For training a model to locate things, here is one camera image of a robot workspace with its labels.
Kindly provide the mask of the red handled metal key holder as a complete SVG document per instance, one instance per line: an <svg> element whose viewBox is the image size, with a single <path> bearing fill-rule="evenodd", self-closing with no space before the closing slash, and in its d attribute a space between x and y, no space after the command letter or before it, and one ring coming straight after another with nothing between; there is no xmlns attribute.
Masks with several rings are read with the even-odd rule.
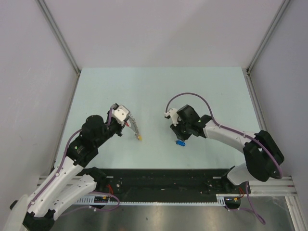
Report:
<svg viewBox="0 0 308 231"><path fill-rule="evenodd" d="M128 121L126 122L126 126L129 127L131 130L133 130L135 135L136 134L141 135L134 117L132 116L129 117Z"/></svg>

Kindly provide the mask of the key with blue cap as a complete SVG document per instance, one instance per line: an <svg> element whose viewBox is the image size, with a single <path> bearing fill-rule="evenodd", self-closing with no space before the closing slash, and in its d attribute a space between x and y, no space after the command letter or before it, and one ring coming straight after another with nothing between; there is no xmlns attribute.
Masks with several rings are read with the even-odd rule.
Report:
<svg viewBox="0 0 308 231"><path fill-rule="evenodd" d="M181 147L185 147L185 146L186 146L186 143L185 143L184 141L182 141L182 140L176 140L176 141L175 141L175 144L176 144L176 145L179 145L179 146L181 146Z"/></svg>

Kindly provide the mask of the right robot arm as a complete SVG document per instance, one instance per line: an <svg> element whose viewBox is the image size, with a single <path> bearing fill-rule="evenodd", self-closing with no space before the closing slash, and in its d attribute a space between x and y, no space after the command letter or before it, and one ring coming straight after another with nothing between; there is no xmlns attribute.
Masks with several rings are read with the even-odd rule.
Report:
<svg viewBox="0 0 308 231"><path fill-rule="evenodd" d="M244 155L245 162L231 167L223 176L222 188L227 193L235 192L246 181L266 182L270 178L280 179L283 175L280 165L284 156L267 131L237 131L216 123L209 115L199 116L189 105L169 109L165 118L172 120L170 128L181 141L192 135L213 139Z"/></svg>

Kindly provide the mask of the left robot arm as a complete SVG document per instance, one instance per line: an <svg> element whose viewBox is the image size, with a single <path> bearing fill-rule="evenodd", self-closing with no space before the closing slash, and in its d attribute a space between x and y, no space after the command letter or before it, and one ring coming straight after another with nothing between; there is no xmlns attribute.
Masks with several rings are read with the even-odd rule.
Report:
<svg viewBox="0 0 308 231"><path fill-rule="evenodd" d="M104 122L100 115L89 116L81 129L68 140L60 164L31 194L23 195L10 207L4 226L6 231L49 231L56 220L79 198L106 188L106 175L96 167L90 168L78 183L66 188L68 182L80 173L99 153L98 149L122 130L130 120L130 113L110 109Z"/></svg>

